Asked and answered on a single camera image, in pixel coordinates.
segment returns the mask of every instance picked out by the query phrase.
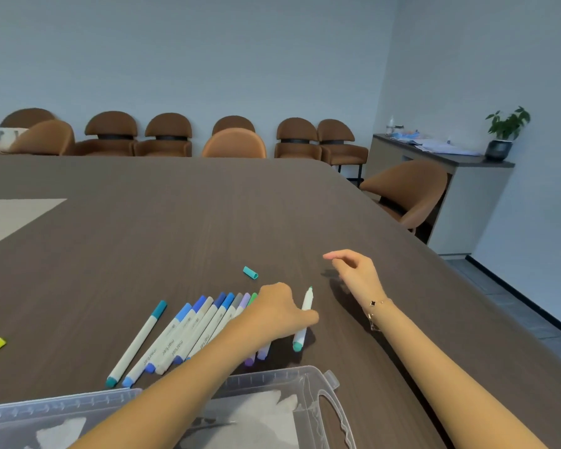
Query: dark brown table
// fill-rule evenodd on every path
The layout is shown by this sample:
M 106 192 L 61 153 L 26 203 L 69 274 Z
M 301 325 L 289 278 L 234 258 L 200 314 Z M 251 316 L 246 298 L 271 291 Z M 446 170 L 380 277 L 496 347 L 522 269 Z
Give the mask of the dark brown table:
M 444 448 L 321 257 L 348 247 L 374 260 L 387 294 L 453 360 L 561 449 L 561 361 L 326 164 L 9 156 L 4 198 L 67 201 L 0 241 L 0 403 L 102 389 L 160 299 L 169 309 L 149 342 L 201 294 L 284 281 L 298 302 L 314 287 L 321 322 L 302 354 L 278 340 L 255 369 L 332 370 L 359 449 Z M 341 447 L 339 428 L 327 433 Z

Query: plastic storage box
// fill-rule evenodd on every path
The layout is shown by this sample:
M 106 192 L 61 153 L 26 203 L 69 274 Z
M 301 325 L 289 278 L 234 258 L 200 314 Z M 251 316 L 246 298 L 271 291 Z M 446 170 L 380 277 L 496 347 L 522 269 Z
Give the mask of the plastic storage box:
M 304 366 L 229 377 L 213 399 L 280 391 L 281 400 L 285 398 L 293 400 L 296 398 L 297 400 L 297 405 L 292 411 L 292 418 L 299 449 L 329 449 L 319 406 L 319 397 L 324 395 L 340 417 L 347 445 L 351 449 L 355 449 L 347 417 L 334 393 L 334 389 L 337 387 L 338 381 L 332 372 L 328 371 L 322 375 L 320 370 L 315 367 Z M 0 405 L 0 449 L 22 449 L 26 446 L 31 449 L 39 449 L 38 431 L 61 426 L 75 418 L 85 418 L 85 423 L 79 433 L 79 436 L 82 436 L 140 392 L 141 389 L 116 389 Z M 242 399 L 238 399 L 226 402 L 240 403 Z M 209 425 L 208 422 L 210 424 L 213 422 L 216 426 L 223 426 L 225 422 L 229 422 L 228 410 L 219 412 L 217 402 L 220 403 L 221 400 L 209 402 L 203 410 L 205 419 L 196 419 L 195 427 L 181 439 L 179 447 L 197 447 L 198 445 L 187 445 L 185 438 L 191 431 L 205 428 L 204 422 L 206 422 L 206 426 Z M 241 424 L 241 415 L 233 415 L 231 422 L 232 425 Z M 275 449 L 274 444 L 268 444 L 267 449 Z

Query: dark plant pot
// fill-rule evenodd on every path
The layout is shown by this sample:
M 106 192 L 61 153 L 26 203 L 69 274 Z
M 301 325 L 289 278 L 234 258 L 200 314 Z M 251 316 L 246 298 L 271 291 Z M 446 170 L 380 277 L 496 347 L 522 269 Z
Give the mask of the dark plant pot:
M 507 158 L 512 145 L 513 142 L 510 140 L 493 140 L 488 143 L 488 148 L 486 148 L 486 158 L 501 162 Z

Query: wall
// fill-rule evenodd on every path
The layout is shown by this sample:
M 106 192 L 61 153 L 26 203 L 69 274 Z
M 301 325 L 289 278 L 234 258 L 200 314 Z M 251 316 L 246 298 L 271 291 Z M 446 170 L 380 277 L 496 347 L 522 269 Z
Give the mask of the wall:
M 368 146 L 396 0 L 0 0 L 0 120 L 49 109 L 83 139 L 123 110 L 141 133 L 186 115 L 200 154 L 217 119 L 266 142 L 291 116 L 347 123 Z
M 483 151 L 517 105 L 532 122 L 472 256 L 561 320 L 561 0 L 400 0 L 377 131 L 394 114 Z

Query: chair backrest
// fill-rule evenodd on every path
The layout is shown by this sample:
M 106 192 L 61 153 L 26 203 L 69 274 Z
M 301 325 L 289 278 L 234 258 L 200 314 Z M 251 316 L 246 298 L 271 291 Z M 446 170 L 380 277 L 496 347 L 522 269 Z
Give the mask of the chair backrest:
M 192 137 L 191 123 L 180 113 L 161 113 L 145 128 L 146 137 L 157 140 L 187 140 Z
M 73 128 L 64 121 L 48 120 L 37 123 L 13 142 L 11 154 L 62 154 L 75 144 Z
M 314 125 L 308 120 L 303 118 L 287 118 L 276 129 L 276 138 L 282 142 L 297 141 L 297 143 L 309 143 L 310 140 L 318 141 L 318 133 Z
M 214 124 L 212 135 L 228 128 L 244 128 L 255 132 L 254 125 L 247 118 L 240 117 L 239 115 L 229 115 L 228 117 L 219 119 L 216 124 Z
M 137 124 L 131 115 L 112 110 L 98 113 L 85 127 L 85 135 L 97 135 L 99 139 L 129 139 L 137 136 Z
M 408 229 L 426 220 L 447 187 L 447 172 L 430 160 L 409 160 L 389 168 L 359 186 L 397 203 L 407 212 L 400 223 Z
M 202 150 L 203 157 L 266 158 L 266 145 L 255 132 L 244 128 L 224 129 L 212 137 Z
M 56 117 L 47 110 L 40 108 L 29 108 L 17 110 L 0 123 L 1 128 L 25 128 L 29 129 L 42 121 L 55 120 Z
M 318 140 L 320 144 L 324 143 L 343 143 L 353 142 L 355 136 L 346 124 L 339 120 L 322 120 L 318 124 Z

